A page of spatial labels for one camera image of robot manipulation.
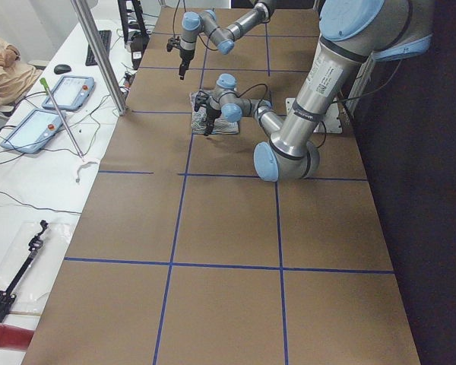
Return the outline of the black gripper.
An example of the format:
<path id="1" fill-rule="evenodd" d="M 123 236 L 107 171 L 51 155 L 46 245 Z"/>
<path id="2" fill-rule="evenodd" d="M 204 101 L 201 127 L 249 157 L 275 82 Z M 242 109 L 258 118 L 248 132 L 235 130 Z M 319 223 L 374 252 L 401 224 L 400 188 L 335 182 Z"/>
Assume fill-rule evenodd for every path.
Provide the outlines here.
<path id="1" fill-rule="evenodd" d="M 187 49 L 181 49 L 179 51 L 180 57 L 182 59 L 182 64 L 179 66 L 179 79 L 184 80 L 185 79 L 185 73 L 188 71 L 188 66 L 190 62 L 194 58 L 194 51 L 193 50 L 187 50 Z"/>
<path id="2" fill-rule="evenodd" d="M 204 130 L 204 136 L 209 136 L 214 130 L 214 120 L 220 117 L 220 107 L 212 106 L 209 103 L 206 105 L 206 127 Z"/>

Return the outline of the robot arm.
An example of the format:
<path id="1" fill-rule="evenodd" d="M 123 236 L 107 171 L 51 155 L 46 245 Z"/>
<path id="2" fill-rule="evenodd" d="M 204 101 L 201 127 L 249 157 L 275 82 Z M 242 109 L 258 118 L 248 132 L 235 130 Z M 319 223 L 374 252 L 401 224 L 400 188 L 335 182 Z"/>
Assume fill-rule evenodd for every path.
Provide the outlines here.
<path id="1" fill-rule="evenodd" d="M 182 60 L 179 66 L 179 78 L 181 80 L 185 78 L 185 73 L 189 70 L 190 62 L 195 56 L 197 38 L 201 33 L 216 46 L 221 54 L 226 55 L 231 52 L 235 42 L 251 29 L 259 24 L 267 23 L 277 6 L 277 2 L 271 0 L 252 1 L 252 4 L 252 10 L 227 27 L 221 27 L 218 24 L 217 16 L 212 10 L 184 13 L 181 34 L 169 38 L 166 45 L 168 52 L 174 48 L 179 50 Z"/>
<path id="2" fill-rule="evenodd" d="M 311 176 L 319 152 L 309 138 L 350 73 L 367 58 L 386 62 L 424 53 L 434 8 L 433 1 L 326 1 L 319 16 L 319 52 L 285 119 L 265 101 L 241 98 L 228 74 L 219 76 L 207 104 L 229 122 L 252 116 L 262 127 L 268 140 L 253 156 L 261 179 Z"/>

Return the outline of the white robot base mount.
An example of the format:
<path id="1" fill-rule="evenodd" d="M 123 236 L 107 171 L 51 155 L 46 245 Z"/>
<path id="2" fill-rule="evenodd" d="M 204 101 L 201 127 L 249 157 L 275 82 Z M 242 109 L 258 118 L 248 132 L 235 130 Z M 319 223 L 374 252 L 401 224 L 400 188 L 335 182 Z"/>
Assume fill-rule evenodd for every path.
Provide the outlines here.
<path id="1" fill-rule="evenodd" d="M 341 134 L 343 127 L 340 120 L 340 109 L 336 103 L 332 103 L 325 113 L 323 121 L 315 128 L 314 133 L 327 132 L 329 134 Z"/>

